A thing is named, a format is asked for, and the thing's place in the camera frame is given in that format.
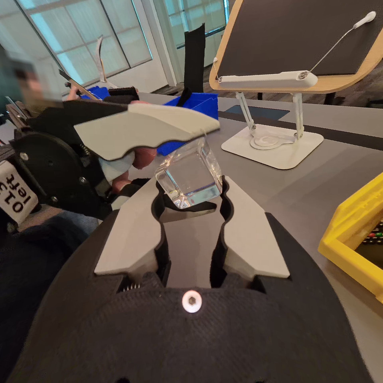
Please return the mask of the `white curved strip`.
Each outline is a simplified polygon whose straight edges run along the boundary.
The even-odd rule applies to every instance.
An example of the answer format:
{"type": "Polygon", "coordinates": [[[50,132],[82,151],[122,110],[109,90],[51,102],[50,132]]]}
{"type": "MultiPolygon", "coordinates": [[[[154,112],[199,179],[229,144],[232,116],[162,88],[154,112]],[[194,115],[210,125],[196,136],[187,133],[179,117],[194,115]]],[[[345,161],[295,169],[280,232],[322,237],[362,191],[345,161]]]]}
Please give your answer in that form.
{"type": "Polygon", "coordinates": [[[107,77],[106,77],[106,74],[105,74],[105,70],[104,70],[104,67],[103,67],[103,62],[102,62],[102,59],[101,59],[102,42],[103,42],[103,35],[101,35],[97,39],[97,45],[96,45],[96,50],[95,50],[95,62],[96,62],[96,66],[97,66],[97,69],[98,69],[98,74],[99,74],[100,82],[106,84],[108,82],[108,80],[107,80],[107,77]]]}

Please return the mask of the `person's dark jacket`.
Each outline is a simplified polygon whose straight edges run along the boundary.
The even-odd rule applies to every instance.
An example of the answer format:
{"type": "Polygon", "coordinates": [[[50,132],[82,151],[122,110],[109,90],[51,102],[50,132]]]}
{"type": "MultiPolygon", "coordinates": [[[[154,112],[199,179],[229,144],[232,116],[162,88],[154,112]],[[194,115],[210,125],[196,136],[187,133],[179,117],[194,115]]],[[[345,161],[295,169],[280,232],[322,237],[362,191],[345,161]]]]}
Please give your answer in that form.
{"type": "Polygon", "coordinates": [[[22,232],[1,229],[0,382],[14,368],[55,276],[98,225],[97,218],[64,211],[22,232]]]}

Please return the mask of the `black cloth strip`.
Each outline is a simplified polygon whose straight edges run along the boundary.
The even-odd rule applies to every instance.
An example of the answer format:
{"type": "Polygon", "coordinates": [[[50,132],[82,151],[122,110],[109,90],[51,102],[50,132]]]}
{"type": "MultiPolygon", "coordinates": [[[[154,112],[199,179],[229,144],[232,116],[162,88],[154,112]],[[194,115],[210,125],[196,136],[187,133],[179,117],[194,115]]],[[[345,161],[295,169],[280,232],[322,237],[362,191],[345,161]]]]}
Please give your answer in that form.
{"type": "Polygon", "coordinates": [[[184,87],[203,93],[205,24],[185,32],[184,87]]]}

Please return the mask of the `large glass window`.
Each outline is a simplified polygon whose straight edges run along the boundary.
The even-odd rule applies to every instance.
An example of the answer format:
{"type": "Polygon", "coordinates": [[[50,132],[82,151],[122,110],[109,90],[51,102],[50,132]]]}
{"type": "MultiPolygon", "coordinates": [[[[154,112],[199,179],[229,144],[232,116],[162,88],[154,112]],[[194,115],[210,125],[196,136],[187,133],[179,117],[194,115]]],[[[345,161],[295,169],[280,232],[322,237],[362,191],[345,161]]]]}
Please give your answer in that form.
{"type": "Polygon", "coordinates": [[[134,1],[0,1],[1,45],[23,61],[52,61],[80,84],[152,60],[134,1]]]}
{"type": "Polygon", "coordinates": [[[185,46],[185,33],[204,25],[205,36],[223,31],[229,18],[227,0],[164,0],[165,20],[176,49],[185,46]]]}

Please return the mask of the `wooden book stand white base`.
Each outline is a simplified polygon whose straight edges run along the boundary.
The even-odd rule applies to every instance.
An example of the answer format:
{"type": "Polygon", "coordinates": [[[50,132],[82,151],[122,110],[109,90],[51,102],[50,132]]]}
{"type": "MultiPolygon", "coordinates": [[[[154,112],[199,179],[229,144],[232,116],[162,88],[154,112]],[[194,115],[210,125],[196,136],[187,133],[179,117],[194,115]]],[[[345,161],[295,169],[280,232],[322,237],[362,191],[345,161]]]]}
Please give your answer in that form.
{"type": "Polygon", "coordinates": [[[382,1],[235,1],[209,77],[236,93],[247,128],[224,151],[279,170],[324,140],[307,132],[303,94],[330,94],[366,77],[382,59],[382,1]],[[245,92],[290,93],[293,128],[255,122],[245,92]]]}

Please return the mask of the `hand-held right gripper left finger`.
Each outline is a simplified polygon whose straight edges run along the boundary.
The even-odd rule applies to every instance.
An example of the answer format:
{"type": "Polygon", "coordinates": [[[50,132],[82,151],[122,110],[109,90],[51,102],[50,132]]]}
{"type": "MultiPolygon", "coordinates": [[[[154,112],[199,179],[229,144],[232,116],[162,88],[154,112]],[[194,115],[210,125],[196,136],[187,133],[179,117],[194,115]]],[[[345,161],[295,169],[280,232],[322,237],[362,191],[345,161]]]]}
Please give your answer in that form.
{"type": "Polygon", "coordinates": [[[163,285],[170,272],[169,247],[160,216],[164,193],[151,178],[120,208],[94,269],[96,275],[127,275],[139,284],[155,272],[163,285]]]}

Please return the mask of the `clear acrylic cube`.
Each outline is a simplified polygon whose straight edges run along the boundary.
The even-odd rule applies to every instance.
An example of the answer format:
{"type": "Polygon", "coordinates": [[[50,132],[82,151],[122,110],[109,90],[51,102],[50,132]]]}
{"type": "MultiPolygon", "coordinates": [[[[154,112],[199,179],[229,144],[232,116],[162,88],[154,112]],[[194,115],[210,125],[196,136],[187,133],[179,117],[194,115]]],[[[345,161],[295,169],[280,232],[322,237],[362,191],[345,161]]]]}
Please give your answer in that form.
{"type": "Polygon", "coordinates": [[[222,172],[205,137],[191,141],[165,157],[155,178],[179,209],[207,202],[222,193],[222,172]]]}

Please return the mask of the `thin brown board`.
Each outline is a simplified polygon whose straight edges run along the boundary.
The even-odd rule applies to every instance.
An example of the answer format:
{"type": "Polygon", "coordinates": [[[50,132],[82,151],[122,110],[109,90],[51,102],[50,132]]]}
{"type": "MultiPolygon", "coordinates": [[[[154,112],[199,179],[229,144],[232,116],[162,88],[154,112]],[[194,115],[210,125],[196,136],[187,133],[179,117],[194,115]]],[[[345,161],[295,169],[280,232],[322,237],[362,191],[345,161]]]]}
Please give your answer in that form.
{"type": "Polygon", "coordinates": [[[87,96],[88,98],[90,98],[92,100],[102,101],[101,98],[99,98],[98,96],[96,96],[93,93],[91,93],[88,90],[86,90],[83,86],[78,84],[74,79],[72,79],[63,70],[59,69],[59,74],[60,74],[61,77],[63,77],[65,79],[66,82],[65,82],[64,86],[66,88],[71,88],[72,86],[74,86],[77,89],[77,91],[76,91],[77,94],[85,95],[85,96],[87,96]]]}

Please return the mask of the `person's left hand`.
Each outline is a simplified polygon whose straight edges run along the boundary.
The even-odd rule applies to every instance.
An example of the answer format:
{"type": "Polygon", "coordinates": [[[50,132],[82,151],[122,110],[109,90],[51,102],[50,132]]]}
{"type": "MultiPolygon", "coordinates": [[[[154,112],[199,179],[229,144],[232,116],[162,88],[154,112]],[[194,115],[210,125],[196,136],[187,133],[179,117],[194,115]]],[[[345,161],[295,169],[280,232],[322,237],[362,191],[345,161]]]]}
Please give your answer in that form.
{"type": "Polygon", "coordinates": [[[125,172],[118,175],[118,177],[112,181],[113,193],[119,194],[126,185],[131,183],[131,180],[129,179],[129,170],[131,168],[136,170],[142,170],[146,168],[153,162],[156,155],[157,150],[155,148],[143,147],[135,149],[134,160],[132,164],[126,169],[125,172]]]}

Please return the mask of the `blue plastic bin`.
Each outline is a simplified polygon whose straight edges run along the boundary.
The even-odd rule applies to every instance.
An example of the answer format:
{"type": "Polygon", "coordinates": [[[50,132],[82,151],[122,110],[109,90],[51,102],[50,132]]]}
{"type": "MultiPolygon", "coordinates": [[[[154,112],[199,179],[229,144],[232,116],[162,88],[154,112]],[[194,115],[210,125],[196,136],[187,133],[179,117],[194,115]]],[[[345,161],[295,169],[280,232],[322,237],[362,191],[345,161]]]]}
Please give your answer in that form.
{"type": "MultiPolygon", "coordinates": [[[[111,91],[106,87],[94,86],[89,88],[88,91],[104,101],[106,97],[111,95],[111,91]]],[[[218,95],[215,93],[192,93],[182,107],[203,113],[218,120],[218,95]]],[[[157,154],[166,156],[184,144],[184,142],[178,141],[163,143],[157,148],[157,154]]]]}

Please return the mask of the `yellow plastic bin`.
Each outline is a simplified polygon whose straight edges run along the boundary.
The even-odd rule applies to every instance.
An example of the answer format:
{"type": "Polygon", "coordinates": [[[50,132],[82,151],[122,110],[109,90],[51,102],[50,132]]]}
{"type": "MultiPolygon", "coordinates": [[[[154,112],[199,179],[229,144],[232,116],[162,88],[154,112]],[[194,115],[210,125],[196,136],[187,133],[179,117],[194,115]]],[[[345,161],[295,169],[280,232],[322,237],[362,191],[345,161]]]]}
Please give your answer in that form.
{"type": "Polygon", "coordinates": [[[318,247],[320,254],[383,302],[382,253],[372,262],[366,251],[382,251],[383,174],[336,209],[318,247]]]}

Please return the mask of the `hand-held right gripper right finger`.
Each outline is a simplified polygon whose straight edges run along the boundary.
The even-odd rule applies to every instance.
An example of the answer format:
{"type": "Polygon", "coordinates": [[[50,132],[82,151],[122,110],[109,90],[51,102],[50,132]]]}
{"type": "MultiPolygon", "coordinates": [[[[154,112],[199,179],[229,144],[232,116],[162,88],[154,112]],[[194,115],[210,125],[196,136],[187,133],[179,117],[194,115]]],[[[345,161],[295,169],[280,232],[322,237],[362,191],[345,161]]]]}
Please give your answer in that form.
{"type": "Polygon", "coordinates": [[[230,273],[249,283],[258,276],[287,279],[290,271],[266,212],[230,177],[222,181],[224,222],[212,254],[211,287],[219,288],[230,273]]]}

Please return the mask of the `dark table mat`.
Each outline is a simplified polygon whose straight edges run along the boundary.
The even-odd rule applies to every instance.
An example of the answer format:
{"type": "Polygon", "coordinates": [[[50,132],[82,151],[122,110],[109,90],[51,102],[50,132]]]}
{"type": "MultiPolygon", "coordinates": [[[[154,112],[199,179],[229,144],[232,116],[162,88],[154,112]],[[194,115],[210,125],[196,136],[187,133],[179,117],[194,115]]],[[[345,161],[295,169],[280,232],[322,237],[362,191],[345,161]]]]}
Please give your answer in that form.
{"type": "MultiPolygon", "coordinates": [[[[268,118],[272,120],[280,120],[284,116],[290,113],[289,110],[281,110],[281,109],[272,109],[272,108],[262,108],[262,107],[248,107],[252,119],[256,119],[259,117],[262,118],[268,118]]],[[[240,105],[234,105],[233,107],[227,109],[224,111],[224,113],[231,113],[235,115],[239,115],[241,117],[244,117],[242,109],[240,105]]]]}

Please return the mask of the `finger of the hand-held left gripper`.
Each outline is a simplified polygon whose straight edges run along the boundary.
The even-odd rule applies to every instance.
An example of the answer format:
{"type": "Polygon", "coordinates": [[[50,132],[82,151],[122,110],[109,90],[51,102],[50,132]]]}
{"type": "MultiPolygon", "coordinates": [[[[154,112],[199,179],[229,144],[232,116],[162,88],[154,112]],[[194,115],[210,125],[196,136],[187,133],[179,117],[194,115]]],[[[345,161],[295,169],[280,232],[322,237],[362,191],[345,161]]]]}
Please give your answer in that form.
{"type": "Polygon", "coordinates": [[[183,107],[130,104],[127,111],[74,126],[84,145],[107,161],[135,148],[156,148],[169,141],[189,142],[219,130],[217,119],[183,107]]]}
{"type": "Polygon", "coordinates": [[[112,210],[121,209],[117,223],[157,224],[180,221],[214,213],[217,205],[204,202],[186,209],[177,209],[172,203],[166,203],[161,193],[137,193],[131,197],[118,196],[111,204],[112,210]]]}

